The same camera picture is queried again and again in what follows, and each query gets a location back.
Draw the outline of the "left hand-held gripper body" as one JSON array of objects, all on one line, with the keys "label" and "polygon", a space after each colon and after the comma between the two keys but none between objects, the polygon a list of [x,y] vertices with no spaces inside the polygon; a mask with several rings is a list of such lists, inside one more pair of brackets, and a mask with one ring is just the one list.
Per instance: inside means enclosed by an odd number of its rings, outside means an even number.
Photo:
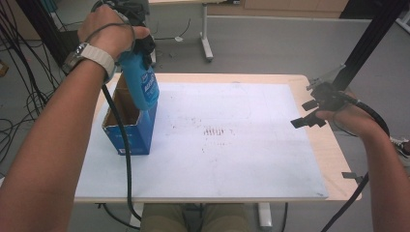
[{"label": "left hand-held gripper body", "polygon": [[91,11],[102,5],[125,16],[132,26],[145,26],[146,16],[150,14],[148,0],[97,0]]}]

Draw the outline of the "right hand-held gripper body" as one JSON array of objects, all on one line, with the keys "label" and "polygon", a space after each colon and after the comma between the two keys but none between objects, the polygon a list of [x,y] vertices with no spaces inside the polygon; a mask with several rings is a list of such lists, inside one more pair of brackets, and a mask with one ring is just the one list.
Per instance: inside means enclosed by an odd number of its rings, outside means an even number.
[{"label": "right hand-held gripper body", "polygon": [[339,91],[332,83],[332,78],[345,68],[344,64],[312,79],[306,87],[313,100],[317,100],[319,110],[338,111],[347,102],[356,104],[359,101]]}]

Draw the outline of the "blue bottle with white cap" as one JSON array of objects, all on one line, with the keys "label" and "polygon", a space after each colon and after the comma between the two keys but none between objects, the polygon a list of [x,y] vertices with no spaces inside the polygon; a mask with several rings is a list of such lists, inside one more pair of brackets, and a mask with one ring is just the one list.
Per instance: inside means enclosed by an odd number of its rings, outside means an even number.
[{"label": "blue bottle with white cap", "polygon": [[134,105],[141,110],[151,109],[160,95],[156,75],[150,64],[146,63],[142,52],[124,52],[119,63]]}]

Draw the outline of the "blue cardboard box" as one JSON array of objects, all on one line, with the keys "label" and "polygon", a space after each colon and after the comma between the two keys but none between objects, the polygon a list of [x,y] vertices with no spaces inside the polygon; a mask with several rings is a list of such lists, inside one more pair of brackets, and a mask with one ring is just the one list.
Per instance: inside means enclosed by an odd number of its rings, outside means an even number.
[{"label": "blue cardboard box", "polygon": [[[156,120],[157,104],[148,110],[140,110],[132,100],[126,80],[120,76],[113,92],[113,102],[123,123],[129,141],[130,154],[148,155],[150,153],[153,130]],[[114,112],[109,107],[102,121],[102,129],[117,153],[126,153],[124,139]]]}]

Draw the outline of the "person's right hand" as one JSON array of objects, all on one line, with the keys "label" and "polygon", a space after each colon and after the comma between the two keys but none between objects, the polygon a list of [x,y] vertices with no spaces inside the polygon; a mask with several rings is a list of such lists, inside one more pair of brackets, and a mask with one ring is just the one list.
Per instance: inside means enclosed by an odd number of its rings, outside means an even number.
[{"label": "person's right hand", "polygon": [[319,119],[336,124],[338,127],[352,132],[361,138],[375,134],[385,135],[381,127],[359,107],[347,104],[338,111],[319,110],[315,113]]}]

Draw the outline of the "person's left hand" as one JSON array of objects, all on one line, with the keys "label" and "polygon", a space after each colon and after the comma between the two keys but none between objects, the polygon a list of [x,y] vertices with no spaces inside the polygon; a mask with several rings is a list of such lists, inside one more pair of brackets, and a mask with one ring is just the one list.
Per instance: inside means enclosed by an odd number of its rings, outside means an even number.
[{"label": "person's left hand", "polygon": [[131,27],[114,10],[102,5],[86,16],[77,35],[81,42],[104,50],[116,60],[136,39],[148,37],[150,31],[142,26]]}]

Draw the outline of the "background table with white leg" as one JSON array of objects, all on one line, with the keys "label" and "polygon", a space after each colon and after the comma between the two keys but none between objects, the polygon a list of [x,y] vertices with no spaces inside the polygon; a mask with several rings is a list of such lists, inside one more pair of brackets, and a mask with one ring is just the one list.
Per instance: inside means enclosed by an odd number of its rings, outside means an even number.
[{"label": "background table with white leg", "polygon": [[166,5],[199,5],[201,17],[201,31],[199,38],[203,47],[205,59],[212,62],[214,54],[208,40],[208,5],[218,4],[226,0],[148,0],[150,6],[166,6]]}]

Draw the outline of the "black tape strip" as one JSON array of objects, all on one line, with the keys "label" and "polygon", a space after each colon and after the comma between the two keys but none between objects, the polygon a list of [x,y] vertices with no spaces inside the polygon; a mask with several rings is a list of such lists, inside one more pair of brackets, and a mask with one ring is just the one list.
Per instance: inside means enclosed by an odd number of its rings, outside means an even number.
[{"label": "black tape strip", "polygon": [[364,176],[358,176],[355,172],[341,172],[341,175],[344,179],[355,180],[357,184],[361,183],[364,179]]}]

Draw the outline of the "white paper sheet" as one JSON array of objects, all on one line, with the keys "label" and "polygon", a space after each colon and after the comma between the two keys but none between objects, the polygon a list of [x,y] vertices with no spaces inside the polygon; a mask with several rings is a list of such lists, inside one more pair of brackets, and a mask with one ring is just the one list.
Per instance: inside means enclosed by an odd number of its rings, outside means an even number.
[{"label": "white paper sheet", "polygon": [[328,197],[287,84],[160,85],[149,155],[118,155],[98,116],[78,199],[316,200]]}]

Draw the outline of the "person's shoe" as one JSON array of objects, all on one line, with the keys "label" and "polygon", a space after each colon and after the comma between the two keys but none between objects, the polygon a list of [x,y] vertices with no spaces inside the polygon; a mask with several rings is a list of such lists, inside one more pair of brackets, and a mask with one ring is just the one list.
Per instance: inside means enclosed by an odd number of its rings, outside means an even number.
[{"label": "person's shoe", "polygon": [[406,158],[410,158],[410,140],[408,139],[397,139],[391,137],[392,143],[395,148]]}]

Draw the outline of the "person's right leg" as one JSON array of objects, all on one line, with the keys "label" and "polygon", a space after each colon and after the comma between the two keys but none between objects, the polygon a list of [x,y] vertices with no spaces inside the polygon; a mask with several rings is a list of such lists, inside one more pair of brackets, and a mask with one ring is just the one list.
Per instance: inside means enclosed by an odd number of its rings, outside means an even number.
[{"label": "person's right leg", "polygon": [[243,204],[208,204],[201,232],[250,232]]}]

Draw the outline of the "person's leg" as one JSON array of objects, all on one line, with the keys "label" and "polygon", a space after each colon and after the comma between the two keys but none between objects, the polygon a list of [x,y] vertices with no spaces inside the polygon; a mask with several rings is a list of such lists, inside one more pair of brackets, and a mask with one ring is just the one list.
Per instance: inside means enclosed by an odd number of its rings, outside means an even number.
[{"label": "person's leg", "polygon": [[243,204],[208,204],[201,232],[250,232]]},{"label": "person's leg", "polygon": [[145,204],[140,232],[188,232],[180,204]]}]

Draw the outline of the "person's left leg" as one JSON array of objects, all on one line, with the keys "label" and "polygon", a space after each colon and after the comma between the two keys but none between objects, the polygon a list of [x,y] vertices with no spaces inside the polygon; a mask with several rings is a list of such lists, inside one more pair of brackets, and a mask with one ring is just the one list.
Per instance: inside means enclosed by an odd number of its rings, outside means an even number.
[{"label": "person's left leg", "polygon": [[145,204],[140,232],[188,232],[180,204]]}]

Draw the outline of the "black metal frame post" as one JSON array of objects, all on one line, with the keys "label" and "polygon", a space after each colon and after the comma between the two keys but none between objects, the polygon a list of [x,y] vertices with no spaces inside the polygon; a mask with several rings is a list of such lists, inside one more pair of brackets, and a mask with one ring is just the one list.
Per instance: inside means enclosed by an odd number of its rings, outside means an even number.
[{"label": "black metal frame post", "polygon": [[76,31],[61,32],[41,0],[15,0],[59,67],[78,45]]},{"label": "black metal frame post", "polygon": [[367,29],[360,37],[351,54],[344,62],[345,67],[333,81],[334,87],[345,90],[365,64],[374,49],[379,45],[389,29],[407,5],[408,0],[386,0],[376,13]]}]

